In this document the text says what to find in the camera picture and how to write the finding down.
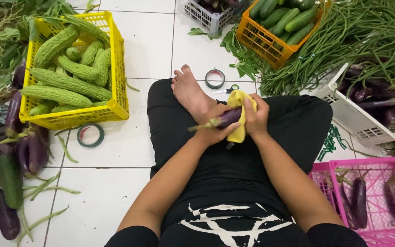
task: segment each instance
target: black shirt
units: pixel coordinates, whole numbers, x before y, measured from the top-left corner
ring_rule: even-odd
[[[335,224],[318,224],[307,233],[278,218],[258,203],[188,206],[188,213],[168,226],[160,239],[144,226],[116,233],[105,247],[365,247],[354,231]]]

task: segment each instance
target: white plastic crate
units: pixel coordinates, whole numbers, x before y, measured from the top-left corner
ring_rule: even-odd
[[[243,11],[245,11],[253,1],[254,0],[240,0],[237,8],[227,8],[220,14],[211,14],[195,0],[187,0],[184,9],[185,13],[199,23],[209,35],[215,35],[219,30],[222,30],[231,22],[233,16],[241,16]]]
[[[327,101],[332,106],[333,119],[350,132],[360,144],[371,147],[376,144],[395,141],[395,124],[392,124],[389,128],[385,127],[341,92],[335,92],[337,82],[347,66],[348,63],[335,70],[331,75],[331,80],[314,95]]]

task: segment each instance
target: scissors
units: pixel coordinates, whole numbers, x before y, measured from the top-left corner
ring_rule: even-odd
[[[215,94],[230,94],[232,91],[237,90],[237,89],[239,89],[239,85],[233,84],[231,86],[231,88],[228,88],[228,89],[225,89],[225,90],[222,90],[222,91],[217,91],[217,92],[214,92],[214,93]]]

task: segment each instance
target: yellow plastic crate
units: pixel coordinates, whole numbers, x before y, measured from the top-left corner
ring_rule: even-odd
[[[318,11],[315,18],[315,27],[310,33],[298,44],[289,46],[277,36],[266,30],[260,24],[249,18],[249,11],[257,4],[256,0],[251,6],[243,13],[242,20],[236,32],[236,37],[240,43],[244,44],[247,48],[255,51],[262,58],[272,65],[275,69],[282,67],[290,56],[296,52],[307,39],[318,29],[320,26],[321,16],[323,9]],[[329,8],[330,2],[326,0],[326,8]]]
[[[61,130],[79,126],[91,122],[120,121],[129,118],[129,102],[126,94],[126,77],[124,71],[124,40],[112,19],[112,14],[108,11],[90,14],[78,14],[77,17],[98,26],[102,31],[111,37],[112,56],[112,99],[107,105],[90,107],[79,110],[72,110],[60,113],[50,113],[44,115],[29,116],[30,110],[37,106],[38,99],[34,97],[22,97],[19,117],[21,121],[29,121],[39,126],[52,130]],[[24,87],[35,85],[34,76],[29,73],[30,68],[34,68],[33,58],[36,51],[50,35],[56,35],[64,29],[62,19],[60,24],[47,23],[43,19],[36,19],[38,39],[30,41],[27,56],[27,70],[25,70]],[[74,46],[87,46],[93,40],[88,36],[80,36],[74,42]]]

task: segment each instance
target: pink plastic crate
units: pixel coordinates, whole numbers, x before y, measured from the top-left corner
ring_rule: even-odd
[[[395,247],[395,219],[390,215],[384,197],[384,184],[391,177],[392,169],[395,168],[395,157],[332,160],[313,165],[309,177],[321,188],[334,208],[336,208],[337,204],[339,211],[342,212],[341,218],[345,225],[348,226],[336,180],[336,175],[341,175],[342,173],[335,173],[336,168],[355,170],[355,173],[347,173],[345,176],[350,181],[353,181],[368,169],[371,169],[365,176],[368,226],[365,229],[356,230],[356,232],[359,233],[370,247]],[[328,182],[326,188],[324,187],[324,179]],[[349,197],[350,186],[344,183],[344,188],[347,197]],[[336,202],[332,199],[333,193],[336,195]]]

